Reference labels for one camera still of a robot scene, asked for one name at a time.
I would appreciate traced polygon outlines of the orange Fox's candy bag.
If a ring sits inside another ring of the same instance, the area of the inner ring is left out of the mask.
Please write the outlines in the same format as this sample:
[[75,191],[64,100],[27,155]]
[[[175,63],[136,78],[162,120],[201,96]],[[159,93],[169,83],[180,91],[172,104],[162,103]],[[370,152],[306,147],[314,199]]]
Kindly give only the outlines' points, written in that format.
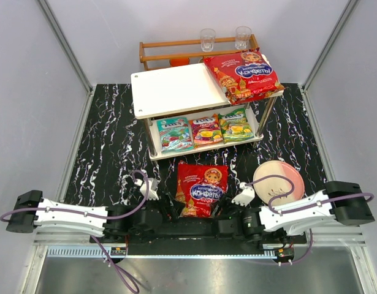
[[217,114],[192,119],[189,123],[195,149],[223,141]]

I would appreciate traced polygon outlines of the green yellow Fox's candy bag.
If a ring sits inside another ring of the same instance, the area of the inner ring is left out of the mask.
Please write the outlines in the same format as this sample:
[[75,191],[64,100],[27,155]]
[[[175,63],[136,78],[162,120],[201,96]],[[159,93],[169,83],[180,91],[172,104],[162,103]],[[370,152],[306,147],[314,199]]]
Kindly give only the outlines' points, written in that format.
[[244,108],[235,109],[225,115],[219,114],[218,121],[225,143],[245,141],[254,137]]

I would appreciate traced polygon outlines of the red Konfety candy bag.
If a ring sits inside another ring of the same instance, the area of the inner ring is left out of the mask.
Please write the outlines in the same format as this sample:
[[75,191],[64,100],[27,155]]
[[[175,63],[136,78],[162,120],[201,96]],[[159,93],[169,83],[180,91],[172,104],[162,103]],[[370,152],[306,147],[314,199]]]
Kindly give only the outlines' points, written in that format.
[[178,164],[175,200],[184,204],[181,217],[209,218],[212,207],[227,192],[226,165]]
[[266,99],[284,91],[259,49],[206,57],[204,64],[232,105]]

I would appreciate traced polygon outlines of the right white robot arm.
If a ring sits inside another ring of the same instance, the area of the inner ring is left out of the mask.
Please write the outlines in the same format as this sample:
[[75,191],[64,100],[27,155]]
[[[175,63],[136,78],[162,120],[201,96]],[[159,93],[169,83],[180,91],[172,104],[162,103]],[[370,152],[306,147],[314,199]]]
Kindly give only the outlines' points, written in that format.
[[286,236],[301,233],[332,221],[359,226],[375,221],[368,203],[374,199],[356,183],[330,181],[324,189],[285,205],[245,209],[232,216],[215,219],[211,232],[216,238],[257,242],[279,230]]

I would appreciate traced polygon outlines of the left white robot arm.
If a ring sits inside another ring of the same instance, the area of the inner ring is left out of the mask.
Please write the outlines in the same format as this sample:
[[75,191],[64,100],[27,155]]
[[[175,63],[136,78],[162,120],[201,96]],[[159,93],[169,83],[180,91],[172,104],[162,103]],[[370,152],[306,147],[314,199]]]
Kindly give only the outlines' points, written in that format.
[[117,238],[142,232],[155,232],[167,219],[154,203],[148,206],[75,206],[43,197],[31,190],[17,197],[14,209],[0,221],[13,233],[32,233],[36,228],[81,232],[95,237]]

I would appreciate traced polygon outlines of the teal Fox's mint candy bag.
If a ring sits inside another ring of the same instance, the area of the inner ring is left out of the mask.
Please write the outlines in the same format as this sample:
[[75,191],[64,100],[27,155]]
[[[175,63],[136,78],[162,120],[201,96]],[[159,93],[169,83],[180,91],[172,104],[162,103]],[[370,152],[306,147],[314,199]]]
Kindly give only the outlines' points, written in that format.
[[161,152],[182,152],[194,149],[188,120],[185,117],[157,121]]

